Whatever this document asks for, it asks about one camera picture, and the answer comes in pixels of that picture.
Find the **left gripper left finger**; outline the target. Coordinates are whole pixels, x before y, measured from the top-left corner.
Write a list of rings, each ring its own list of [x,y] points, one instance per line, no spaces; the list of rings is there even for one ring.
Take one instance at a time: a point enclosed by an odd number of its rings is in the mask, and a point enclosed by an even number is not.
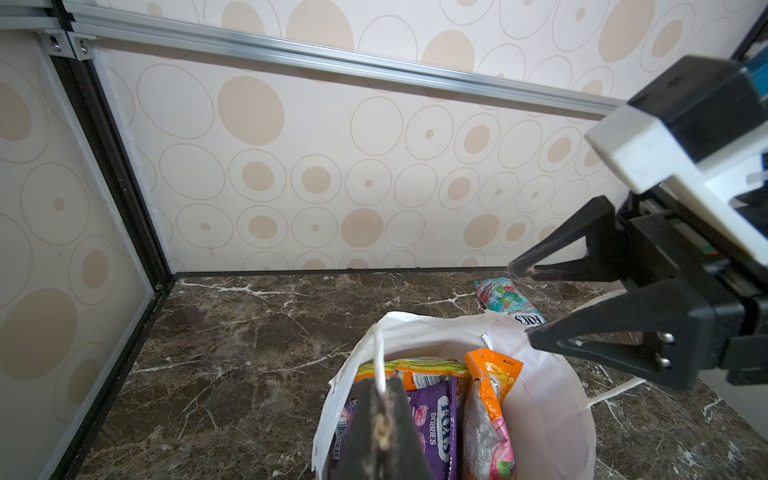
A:
[[[374,380],[356,386],[356,406],[332,479],[382,479],[387,458],[387,410]]]

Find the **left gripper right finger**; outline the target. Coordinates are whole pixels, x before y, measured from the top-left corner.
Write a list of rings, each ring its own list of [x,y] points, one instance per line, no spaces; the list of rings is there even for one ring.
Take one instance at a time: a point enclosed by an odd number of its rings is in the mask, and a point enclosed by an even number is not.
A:
[[[387,380],[383,408],[383,478],[432,479],[400,378]]]

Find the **teal Fox's candy packet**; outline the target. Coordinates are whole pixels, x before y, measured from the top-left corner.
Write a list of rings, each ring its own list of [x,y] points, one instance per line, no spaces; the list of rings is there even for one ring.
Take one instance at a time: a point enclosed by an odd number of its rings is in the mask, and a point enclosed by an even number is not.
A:
[[[512,280],[505,277],[486,279],[475,282],[476,297],[486,309],[510,315],[526,327],[546,323],[538,309],[515,287]]]

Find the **orange red Fox's packet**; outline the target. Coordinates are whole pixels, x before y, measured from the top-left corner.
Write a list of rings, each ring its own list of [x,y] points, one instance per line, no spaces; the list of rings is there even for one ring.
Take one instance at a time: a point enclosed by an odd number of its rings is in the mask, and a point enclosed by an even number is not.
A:
[[[465,355],[470,374],[463,414],[462,477],[517,477],[517,463],[503,415],[503,403],[522,371],[517,360],[489,349]]]

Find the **red yellow Fox's packet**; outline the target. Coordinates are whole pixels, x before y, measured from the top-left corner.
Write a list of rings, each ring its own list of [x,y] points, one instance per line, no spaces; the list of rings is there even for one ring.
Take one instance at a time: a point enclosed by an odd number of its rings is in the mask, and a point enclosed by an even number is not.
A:
[[[401,358],[384,363],[387,379],[398,377],[407,392],[426,389],[438,383],[456,378],[458,391],[470,377],[467,366],[455,359],[439,357]]]

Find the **purple candy packet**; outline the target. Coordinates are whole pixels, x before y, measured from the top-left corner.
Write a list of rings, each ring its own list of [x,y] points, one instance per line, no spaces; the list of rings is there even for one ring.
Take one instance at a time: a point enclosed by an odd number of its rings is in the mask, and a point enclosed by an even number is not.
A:
[[[431,469],[432,479],[455,479],[458,476],[457,381],[451,378],[426,389],[406,391],[406,395],[410,400],[412,418],[418,430],[422,451]],[[354,387],[351,398],[343,407],[330,449],[330,477],[345,447],[356,397]]]

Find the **white paper bag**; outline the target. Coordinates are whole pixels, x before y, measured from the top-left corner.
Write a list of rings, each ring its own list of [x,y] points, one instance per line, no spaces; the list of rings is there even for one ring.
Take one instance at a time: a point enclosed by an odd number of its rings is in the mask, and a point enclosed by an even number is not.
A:
[[[510,315],[490,310],[456,318],[391,311],[352,350],[330,380],[313,439],[312,469],[328,476],[335,428],[360,364],[380,355],[460,358],[487,347],[523,364],[522,374],[504,401],[521,479],[591,479],[596,462],[596,430],[591,408],[641,384],[633,378],[588,397],[570,363],[561,355],[535,350],[525,326]]]

